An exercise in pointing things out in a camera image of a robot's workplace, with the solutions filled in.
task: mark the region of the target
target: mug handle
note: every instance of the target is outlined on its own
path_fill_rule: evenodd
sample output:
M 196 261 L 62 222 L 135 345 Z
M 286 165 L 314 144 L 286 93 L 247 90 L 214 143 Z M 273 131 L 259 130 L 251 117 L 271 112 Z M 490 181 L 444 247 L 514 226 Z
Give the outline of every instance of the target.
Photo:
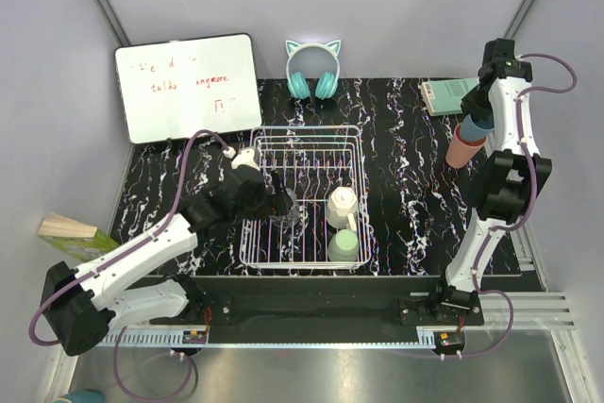
M 348 219 L 348 225 L 346 226 L 353 233 L 357 233 L 357 223 L 355 222 L 355 216 L 352 212 L 349 212 L 346 216 Z

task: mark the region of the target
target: book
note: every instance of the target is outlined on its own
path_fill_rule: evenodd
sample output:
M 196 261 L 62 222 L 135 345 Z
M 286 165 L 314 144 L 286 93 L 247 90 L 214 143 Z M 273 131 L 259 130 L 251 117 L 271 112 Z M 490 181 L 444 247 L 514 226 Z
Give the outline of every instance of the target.
M 44 218 L 38 236 L 81 261 L 97 259 L 119 246 L 99 228 L 53 212 Z
M 478 85 L 476 77 L 467 79 L 430 80 L 420 90 L 431 116 L 461 113 L 461 99 Z

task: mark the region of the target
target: whiteboard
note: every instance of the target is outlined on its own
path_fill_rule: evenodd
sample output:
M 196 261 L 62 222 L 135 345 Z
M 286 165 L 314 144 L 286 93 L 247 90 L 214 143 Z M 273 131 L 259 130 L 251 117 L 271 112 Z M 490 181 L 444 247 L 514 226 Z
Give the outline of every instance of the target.
M 133 143 L 260 126 L 247 34 L 121 47 L 115 63 Z

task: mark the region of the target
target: headphone headband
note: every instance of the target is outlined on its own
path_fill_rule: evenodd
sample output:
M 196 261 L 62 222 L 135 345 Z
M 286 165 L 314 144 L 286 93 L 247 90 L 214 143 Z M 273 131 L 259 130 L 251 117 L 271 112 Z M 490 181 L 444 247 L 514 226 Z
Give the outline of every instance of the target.
M 322 42 L 305 42 L 304 44 L 300 44 L 299 42 L 292 42 L 291 40 L 285 41 L 285 50 L 287 51 L 287 64 L 285 65 L 285 76 L 287 77 L 288 82 L 290 81 L 290 62 L 294 58 L 294 56 L 304 50 L 311 47 L 323 49 L 327 51 L 334 60 L 336 60 L 336 80 L 340 78 L 340 61 L 338 60 L 338 54 L 340 54 L 340 47 L 342 46 L 341 40 L 336 40 L 334 42 L 328 42 L 327 44 L 323 44 Z

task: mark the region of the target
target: whiteboard frame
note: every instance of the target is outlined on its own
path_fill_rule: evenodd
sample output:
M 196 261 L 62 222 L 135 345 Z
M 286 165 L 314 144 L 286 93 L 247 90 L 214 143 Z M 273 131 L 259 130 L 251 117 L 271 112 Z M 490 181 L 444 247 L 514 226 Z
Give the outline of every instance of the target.
M 115 74 L 117 75 L 117 86 L 118 89 L 120 90 L 120 99 L 122 100 L 122 112 L 124 113 L 124 121 L 126 122 L 126 134 L 128 136 L 128 140 L 130 141 L 130 143 L 133 143 L 135 145 L 141 145 L 141 144 L 147 144 L 147 143 L 164 143 L 164 142 L 168 142 L 168 141 L 186 141 L 189 138 L 187 137 L 166 137 L 165 139 L 162 140 L 158 140 L 155 142 L 134 142 L 132 141 L 132 138 L 130 137 L 130 129 L 128 127 L 128 120 L 126 118 L 126 105 L 124 103 L 124 95 L 122 93 L 122 81 L 120 80 L 120 72 L 118 71 L 118 66 L 117 66 L 117 52 L 120 49 L 129 49 L 132 47 L 141 47 L 141 46 L 151 46 L 151 45 L 155 45 L 155 44 L 168 44 L 171 42 L 195 42 L 198 40 L 210 40 L 213 38 L 224 38 L 224 37 L 233 37 L 233 36 L 238 36 L 238 35 L 245 35 L 247 36 L 247 38 L 249 38 L 249 41 L 251 43 L 251 47 L 252 47 L 252 63 L 254 64 L 254 80 L 256 83 L 256 93 L 258 94 L 258 106 L 260 108 L 260 123 L 256 126 L 252 126 L 249 129 L 238 129 L 238 130 L 233 130 L 233 131 L 228 131 L 228 132 L 221 132 L 220 134 L 234 134 L 237 132 L 246 132 L 246 131 L 251 131 L 252 129 L 254 129 L 255 127 L 260 127 L 264 124 L 264 119 L 262 118 L 262 105 L 260 103 L 260 92 L 259 92 L 259 88 L 258 88 L 258 70 L 256 68 L 256 54 L 254 53 L 254 39 L 252 38 L 252 36 L 249 33 L 246 32 L 235 32 L 235 33 L 226 33 L 223 35 L 212 35 L 210 37 L 197 37 L 197 38 L 187 38 L 185 40 L 168 40 L 168 41 L 161 41 L 161 42 L 144 42 L 141 44 L 131 44 L 131 45 L 126 45 L 126 46 L 118 46 L 115 48 L 115 50 L 113 51 L 113 62 L 115 63 Z M 199 136 L 199 138 L 204 138 L 207 137 L 207 134 L 201 134 Z

